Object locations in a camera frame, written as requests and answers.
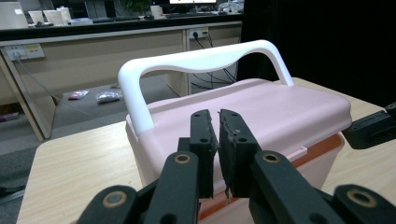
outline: cable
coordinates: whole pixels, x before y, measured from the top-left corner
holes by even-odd
[[[206,35],[207,40],[209,41],[210,46],[213,48],[213,42],[212,42],[212,37],[210,36],[209,32],[203,32],[203,34]],[[195,41],[201,46],[202,49],[204,49],[205,47],[201,44],[201,42],[198,39],[198,34],[196,32],[192,33],[192,35],[195,38]],[[224,73],[226,74],[227,78],[230,79],[231,82],[229,81],[225,81],[222,79],[217,78],[217,80],[222,80],[225,83],[222,84],[233,84],[236,81],[236,78],[226,69],[223,68]]]
[[[198,78],[198,79],[200,79],[201,81],[203,81],[203,82],[208,82],[208,83],[210,83],[211,84],[211,86],[212,86],[212,88],[211,89],[213,89],[213,80],[212,80],[212,78],[210,79],[210,81],[207,81],[207,80],[204,80],[204,79],[202,79],[202,78],[200,78],[200,77],[198,77],[197,75],[195,75],[194,73],[192,73],[196,78]]]
[[[213,76],[212,74],[210,74],[210,73],[207,73],[207,74],[210,75],[210,76],[212,76],[214,79],[217,79],[219,82],[204,80],[204,79],[202,79],[202,78],[196,76],[194,73],[192,73],[192,74],[193,74],[196,78],[201,79],[201,80],[204,81],[204,82],[213,82],[213,83],[215,83],[215,84],[225,84],[225,85],[233,84],[232,82],[228,82],[228,81],[223,80],[223,79],[221,79],[221,78],[214,77],[214,76]]]
[[[14,56],[14,58],[17,59],[17,61],[18,61],[18,63],[20,64],[20,66],[21,66],[21,67],[23,68],[23,70],[29,75],[29,77],[31,77],[39,86],[41,86],[51,97],[53,97],[53,98],[55,98],[55,99],[57,99],[57,100],[59,100],[59,101],[62,101],[61,98],[59,98],[59,97],[55,96],[54,94],[52,94],[43,84],[41,84],[41,82],[39,82],[39,81],[37,80],[37,78],[35,78],[35,76],[34,76],[33,74],[31,74],[31,73],[29,72],[29,70],[28,70],[28,69],[24,66],[24,64],[22,63],[22,61],[21,61],[21,54],[20,54],[19,52],[14,52],[13,56]],[[80,109],[76,108],[75,106],[70,105],[70,104],[68,104],[68,103],[66,103],[66,102],[64,102],[64,104],[65,104],[65,105],[68,105],[68,106],[70,106],[70,107],[72,107],[73,109],[76,109],[78,112],[80,112],[80,113],[82,113],[82,114],[85,114],[85,115],[91,117],[93,120],[95,120],[96,122],[98,122],[98,123],[100,123],[100,124],[105,124],[105,125],[111,124],[111,123],[102,122],[101,120],[97,119],[96,117],[94,117],[94,116],[91,115],[90,113],[87,113],[87,112],[85,112],[85,111],[83,111],[83,110],[80,110]]]
[[[209,32],[203,32],[206,35],[207,40],[209,41],[210,47],[213,48],[212,37],[210,36]],[[223,68],[223,71],[227,75],[227,77],[231,80],[232,83],[235,83],[236,77],[234,77],[226,68]]]
[[[191,85],[196,86],[196,87],[198,87],[199,89],[212,90],[212,89],[209,88],[209,87],[201,86],[201,85],[198,85],[198,84],[193,83],[193,82],[191,83]]]

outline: small object on floor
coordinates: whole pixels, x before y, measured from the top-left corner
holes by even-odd
[[[119,101],[120,98],[121,98],[121,95],[114,91],[104,91],[104,92],[100,92],[96,95],[96,100],[97,100],[98,104]]]
[[[89,91],[74,91],[70,96],[69,100],[82,99]]]
[[[12,120],[12,119],[18,119],[19,114],[20,114],[19,112],[15,112],[11,114],[0,115],[0,122]]]

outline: power outlet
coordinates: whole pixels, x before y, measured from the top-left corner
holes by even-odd
[[[7,52],[8,58],[11,61],[16,61],[17,59],[14,57],[14,54],[19,53],[21,59],[27,59],[26,51],[22,45],[14,45],[14,46],[5,46],[4,49]]]
[[[209,28],[208,27],[199,27],[199,28],[192,28],[190,29],[190,39],[195,39],[194,33],[197,34],[198,38],[204,38],[206,35],[204,33],[208,33]]]
[[[11,61],[17,60],[16,53],[20,54],[21,60],[45,57],[40,44],[5,46],[5,50]]]

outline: cooler box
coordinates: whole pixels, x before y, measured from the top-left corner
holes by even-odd
[[[252,78],[149,105],[144,101],[139,78],[147,72],[210,72],[252,52],[270,58],[280,83]],[[121,68],[119,82],[129,112],[126,132],[144,185],[159,178],[167,156],[177,151],[178,139],[190,137],[191,114],[199,110],[209,110],[218,139],[220,110],[240,114],[262,149],[285,155],[318,189],[344,145],[339,132],[352,122],[346,98],[295,86],[276,47],[265,40],[131,60]],[[224,190],[216,156],[215,198],[202,200],[200,223],[252,223],[247,199],[227,202]]]

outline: wooden table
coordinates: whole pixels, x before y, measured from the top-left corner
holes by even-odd
[[[294,80],[298,85],[331,91]],[[346,98],[354,120],[381,109]],[[346,142],[322,190],[332,195],[336,186],[357,184],[396,204],[395,148],[396,140],[365,150],[354,150]],[[99,191],[113,185],[142,188],[125,122],[48,141],[36,151],[18,223],[73,223]]]

